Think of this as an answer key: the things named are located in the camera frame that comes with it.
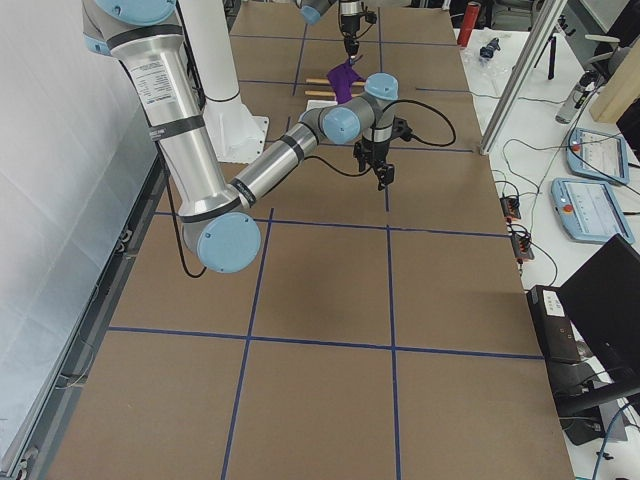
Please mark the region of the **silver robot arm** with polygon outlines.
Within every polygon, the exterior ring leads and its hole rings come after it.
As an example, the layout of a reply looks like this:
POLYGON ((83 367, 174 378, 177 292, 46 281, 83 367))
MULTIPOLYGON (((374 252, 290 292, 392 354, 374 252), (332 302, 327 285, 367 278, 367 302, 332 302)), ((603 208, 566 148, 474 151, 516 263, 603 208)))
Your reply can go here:
POLYGON ((354 142, 381 184, 396 122, 397 79, 369 76, 347 102, 303 112, 273 144, 243 103, 219 1, 86 1, 87 47, 120 61, 178 189, 181 239, 220 273, 246 268, 261 236, 249 210, 323 141, 354 142))
POLYGON ((338 29, 342 36, 347 60, 353 64, 359 53, 359 30, 361 20, 365 16, 365 6, 362 1, 344 0, 300 0, 295 1, 302 18, 308 25, 315 25, 332 7, 337 7, 338 29))

